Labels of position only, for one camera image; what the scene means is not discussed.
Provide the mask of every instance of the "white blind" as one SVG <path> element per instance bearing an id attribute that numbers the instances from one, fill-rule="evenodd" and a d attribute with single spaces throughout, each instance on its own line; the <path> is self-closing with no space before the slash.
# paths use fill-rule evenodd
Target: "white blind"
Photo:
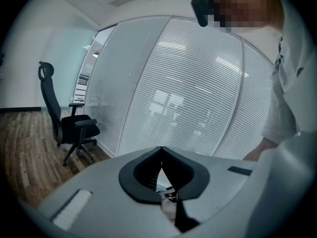
<path id="1" fill-rule="evenodd" d="M 214 156 L 242 159 L 261 141 L 269 104 L 271 65 L 244 45 L 245 74 L 241 100 L 232 126 Z"/>
<path id="2" fill-rule="evenodd" d="M 97 140 L 113 156 L 141 72 L 167 22 L 168 17 L 122 22 L 99 55 L 84 112 L 98 120 Z"/>
<path id="3" fill-rule="evenodd" d="M 241 67 L 240 40 L 170 20 L 140 79 L 119 155 L 160 145 L 213 153 L 237 100 Z"/>

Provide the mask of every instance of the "black cushion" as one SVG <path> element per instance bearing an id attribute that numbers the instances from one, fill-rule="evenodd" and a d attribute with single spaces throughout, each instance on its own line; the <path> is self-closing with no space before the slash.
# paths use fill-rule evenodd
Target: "black cushion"
<path id="1" fill-rule="evenodd" d="M 75 122 L 90 120 L 91 118 L 88 115 L 79 115 L 73 117 L 64 117 L 61 120 L 63 128 L 63 143 L 72 144 L 79 140 L 80 128 L 77 128 Z M 86 128 L 85 138 L 97 136 L 100 133 L 100 130 L 96 125 L 91 125 Z"/>

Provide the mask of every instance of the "shirt sleeve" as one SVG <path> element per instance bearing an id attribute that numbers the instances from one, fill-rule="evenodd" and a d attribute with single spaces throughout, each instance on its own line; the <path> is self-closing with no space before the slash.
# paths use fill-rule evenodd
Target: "shirt sleeve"
<path id="1" fill-rule="evenodd" d="M 295 118 L 285 102 L 283 94 L 278 70 L 275 69 L 272 74 L 271 103 L 262 136 L 276 144 L 296 134 Z"/>

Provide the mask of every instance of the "office chair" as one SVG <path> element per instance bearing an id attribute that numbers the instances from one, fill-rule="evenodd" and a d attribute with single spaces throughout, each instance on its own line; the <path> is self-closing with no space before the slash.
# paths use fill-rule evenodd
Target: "office chair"
<path id="1" fill-rule="evenodd" d="M 82 150 L 90 158 L 89 163 L 92 164 L 94 158 L 82 145 L 90 142 L 94 145 L 97 144 L 95 139 L 86 139 L 100 134 L 100 130 L 95 125 L 97 120 L 91 119 L 88 115 L 75 115 L 77 107 L 84 106 L 83 103 L 70 103 L 69 107 L 73 108 L 71 116 L 60 120 L 61 109 L 55 96 L 52 81 L 54 68 L 48 62 L 40 61 L 39 64 L 38 74 L 41 81 L 41 91 L 52 119 L 54 139 L 57 142 L 57 146 L 60 146 L 60 144 L 73 144 L 63 160 L 63 166 L 67 166 L 66 161 L 75 148 L 77 148 L 77 151 Z"/>

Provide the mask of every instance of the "black baseboard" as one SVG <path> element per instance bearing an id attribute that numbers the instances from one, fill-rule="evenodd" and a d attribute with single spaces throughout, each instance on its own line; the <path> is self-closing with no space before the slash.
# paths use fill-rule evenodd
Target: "black baseboard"
<path id="1" fill-rule="evenodd" d="M 11 112 L 32 112 L 32 111 L 41 111 L 41 107 L 25 107 L 25 108 L 6 108 L 0 109 L 0 114 L 11 113 Z"/>

